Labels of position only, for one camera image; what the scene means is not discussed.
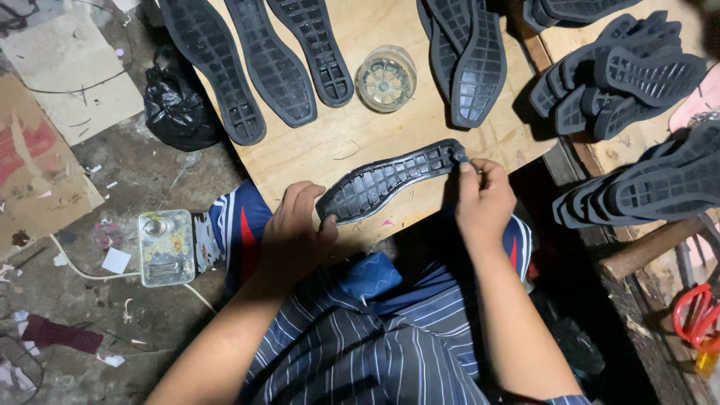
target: clear plastic container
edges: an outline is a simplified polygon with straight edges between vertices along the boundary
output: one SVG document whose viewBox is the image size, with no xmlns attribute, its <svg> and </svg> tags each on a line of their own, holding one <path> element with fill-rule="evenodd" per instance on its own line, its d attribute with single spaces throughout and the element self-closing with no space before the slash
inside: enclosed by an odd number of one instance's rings
<svg viewBox="0 0 720 405">
<path fill-rule="evenodd" d="M 195 279 L 192 216 L 188 210 L 165 210 L 138 216 L 143 285 L 161 287 Z"/>
<path fill-rule="evenodd" d="M 373 50 L 358 70 L 358 93 L 372 110 L 393 112 L 415 93 L 418 72 L 405 49 L 383 45 Z"/>
</svg>

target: red stripe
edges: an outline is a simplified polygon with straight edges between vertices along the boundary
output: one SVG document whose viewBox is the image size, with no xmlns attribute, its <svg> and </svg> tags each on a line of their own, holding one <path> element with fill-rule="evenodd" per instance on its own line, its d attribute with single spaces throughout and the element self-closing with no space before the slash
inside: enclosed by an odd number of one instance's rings
<svg viewBox="0 0 720 405">
<path fill-rule="evenodd" d="M 510 264 L 513 265 L 514 269 L 517 269 L 518 263 L 518 241 L 513 236 L 513 251 L 510 252 Z"/>
<path fill-rule="evenodd" d="M 243 284 L 255 272 L 260 260 L 260 246 L 245 217 L 245 207 L 240 209 L 240 283 Z"/>
</svg>

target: maroon fabric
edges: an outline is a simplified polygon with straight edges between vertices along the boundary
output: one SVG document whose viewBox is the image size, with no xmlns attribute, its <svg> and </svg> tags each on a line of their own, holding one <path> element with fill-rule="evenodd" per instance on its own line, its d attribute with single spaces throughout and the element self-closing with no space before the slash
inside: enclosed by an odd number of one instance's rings
<svg viewBox="0 0 720 405">
<path fill-rule="evenodd" d="M 47 318 L 30 314 L 22 340 L 32 340 L 39 349 L 51 344 L 70 346 L 94 355 L 102 342 L 102 335 L 84 329 L 54 324 Z"/>
</svg>

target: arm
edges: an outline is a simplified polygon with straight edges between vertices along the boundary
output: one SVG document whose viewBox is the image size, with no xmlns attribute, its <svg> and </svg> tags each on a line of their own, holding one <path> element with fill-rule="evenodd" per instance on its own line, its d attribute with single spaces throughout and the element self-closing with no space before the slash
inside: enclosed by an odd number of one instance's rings
<svg viewBox="0 0 720 405">
<path fill-rule="evenodd" d="M 456 220 L 477 277 L 485 339 L 501 386 L 540 400 L 581 395 L 503 248 L 503 231 L 516 203 L 508 175 L 484 159 L 461 164 L 460 172 Z"/>
<path fill-rule="evenodd" d="M 328 255 L 338 238 L 335 217 L 312 228 L 315 198 L 325 188 L 291 185 L 265 225 L 258 269 L 172 365 L 147 404 L 231 404 L 237 400 L 260 341 L 293 286 Z"/>
</svg>

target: hand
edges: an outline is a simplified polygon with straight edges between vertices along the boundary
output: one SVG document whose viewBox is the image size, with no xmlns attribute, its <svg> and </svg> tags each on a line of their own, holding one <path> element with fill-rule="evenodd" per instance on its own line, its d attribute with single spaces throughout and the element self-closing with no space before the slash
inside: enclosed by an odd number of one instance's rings
<svg viewBox="0 0 720 405">
<path fill-rule="evenodd" d="M 338 238 L 335 216 L 325 218 L 319 231 L 312 227 L 315 198 L 324 192 L 323 186 L 310 181 L 291 184 L 285 190 L 263 231 L 259 272 L 272 272 L 278 282 L 292 287 L 330 254 Z"/>
<path fill-rule="evenodd" d="M 485 247 L 502 249 L 503 232 L 517 202 L 508 174 L 494 161 L 472 159 L 471 163 L 460 164 L 455 221 L 468 251 Z"/>
</svg>

